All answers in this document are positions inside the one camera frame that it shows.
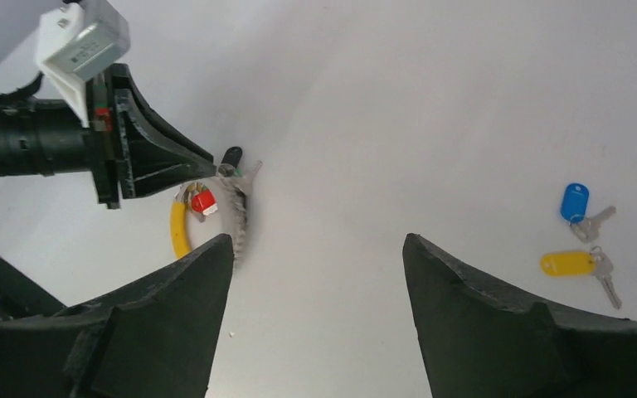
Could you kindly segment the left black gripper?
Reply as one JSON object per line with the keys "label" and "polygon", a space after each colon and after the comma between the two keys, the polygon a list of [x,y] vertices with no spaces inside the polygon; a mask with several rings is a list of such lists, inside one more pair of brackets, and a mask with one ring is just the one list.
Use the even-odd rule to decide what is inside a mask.
{"label": "left black gripper", "polygon": [[122,198],[134,199],[216,173],[214,157],[151,108],[127,65],[85,84],[87,127],[63,99],[36,98],[43,78],[0,94],[0,177],[90,172],[99,203],[118,209],[118,179]]}

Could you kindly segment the metal keyring with small rings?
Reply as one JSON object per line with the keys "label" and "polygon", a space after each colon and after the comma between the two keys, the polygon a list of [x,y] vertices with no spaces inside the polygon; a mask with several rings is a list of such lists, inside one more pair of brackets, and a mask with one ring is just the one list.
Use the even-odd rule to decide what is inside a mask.
{"label": "metal keyring with small rings", "polygon": [[188,222],[216,220],[220,231],[231,238],[233,266],[239,269],[245,259],[249,239],[250,194],[261,161],[246,170],[229,163],[221,164],[216,174],[203,180],[184,182],[173,197],[169,235],[175,258],[190,254],[195,246],[190,239]]}

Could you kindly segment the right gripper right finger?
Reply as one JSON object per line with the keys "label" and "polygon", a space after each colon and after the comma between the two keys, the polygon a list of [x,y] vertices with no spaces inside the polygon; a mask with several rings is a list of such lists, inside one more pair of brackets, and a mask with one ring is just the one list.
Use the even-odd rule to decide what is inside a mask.
{"label": "right gripper right finger", "polygon": [[541,298],[414,233],[402,259],[434,397],[637,397],[637,321]]}

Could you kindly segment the black key tag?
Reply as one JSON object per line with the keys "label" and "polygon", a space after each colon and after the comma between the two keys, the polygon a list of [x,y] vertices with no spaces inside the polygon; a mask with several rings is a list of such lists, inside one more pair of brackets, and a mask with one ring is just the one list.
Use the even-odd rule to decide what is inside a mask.
{"label": "black key tag", "polygon": [[221,159],[221,164],[229,165],[237,169],[240,166],[243,154],[244,154],[244,151],[241,147],[239,146],[230,147],[224,153]]}

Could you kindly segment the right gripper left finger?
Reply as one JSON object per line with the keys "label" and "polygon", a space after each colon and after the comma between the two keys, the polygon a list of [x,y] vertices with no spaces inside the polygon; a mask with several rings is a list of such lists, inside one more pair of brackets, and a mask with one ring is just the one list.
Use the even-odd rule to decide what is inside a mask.
{"label": "right gripper left finger", "polygon": [[0,397],[203,397],[231,238],[51,316],[0,322]]}

